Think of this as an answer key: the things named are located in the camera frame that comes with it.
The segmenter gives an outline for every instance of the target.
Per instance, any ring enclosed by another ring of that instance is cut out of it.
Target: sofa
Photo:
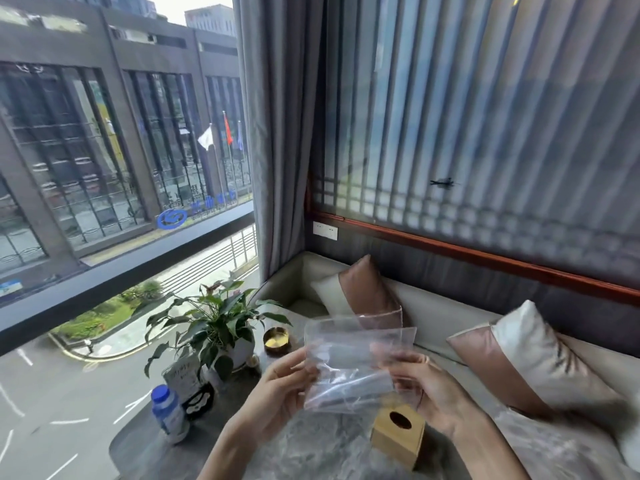
[[[286,263],[256,291],[252,301],[274,299],[292,312],[314,319],[328,315],[311,282],[339,273],[349,266],[311,252],[302,252]],[[417,327],[415,345],[425,349],[469,391],[487,413],[494,416],[504,406],[484,387],[446,339],[462,330],[492,322],[500,315],[464,305],[452,299],[383,278]],[[626,464],[640,472],[640,359],[598,347],[564,335],[560,339],[610,387],[628,399],[629,411],[611,418],[605,428],[614,437]]]

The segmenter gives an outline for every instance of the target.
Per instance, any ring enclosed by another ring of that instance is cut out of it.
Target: road
[[[96,366],[62,354],[44,336],[0,357],[0,480],[117,478],[109,444],[173,360],[165,353],[147,379],[153,350]]]

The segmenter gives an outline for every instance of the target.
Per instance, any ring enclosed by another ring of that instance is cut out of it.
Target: electrical outlet
[[[328,226],[327,224],[321,224],[320,222],[314,222],[314,234],[321,235],[322,237],[328,237],[334,241],[338,240],[338,227]]]

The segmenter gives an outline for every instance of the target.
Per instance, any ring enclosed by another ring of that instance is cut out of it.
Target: hand
[[[305,365],[306,348],[272,363],[229,423],[246,440],[260,446],[282,430],[305,402],[304,391],[317,377],[315,365]]]
[[[420,396],[417,411],[428,425],[452,438],[468,416],[478,406],[453,376],[416,352],[393,352],[400,361],[385,366],[400,390],[414,390]]]

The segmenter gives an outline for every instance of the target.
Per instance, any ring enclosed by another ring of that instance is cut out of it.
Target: flag
[[[213,131],[211,131],[211,125],[207,128],[203,134],[198,138],[198,143],[203,145],[205,150],[208,150],[209,147],[213,144]]]
[[[227,113],[223,111],[222,114],[225,117],[225,129],[227,130],[227,144],[229,146],[231,146],[231,143],[234,142],[234,139],[231,138],[231,128],[229,128],[229,122],[227,120]]]
[[[238,150],[244,152],[244,143],[242,142],[242,126],[240,125],[240,121],[238,121],[238,139],[236,141],[236,144],[238,145]]]

